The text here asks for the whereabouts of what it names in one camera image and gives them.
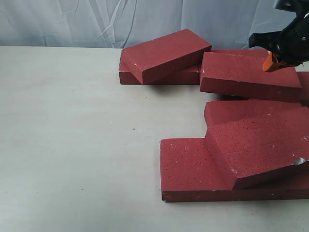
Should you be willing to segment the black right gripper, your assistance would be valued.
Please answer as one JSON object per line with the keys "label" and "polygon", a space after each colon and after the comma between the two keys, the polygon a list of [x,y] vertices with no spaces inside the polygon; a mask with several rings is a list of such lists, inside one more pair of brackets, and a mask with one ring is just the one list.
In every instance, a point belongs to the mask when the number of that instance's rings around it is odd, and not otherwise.
{"label": "black right gripper", "polygon": [[286,66],[298,66],[309,60],[309,12],[297,14],[282,31],[253,33],[248,47],[262,47],[270,51],[263,63],[265,72],[274,72]]}

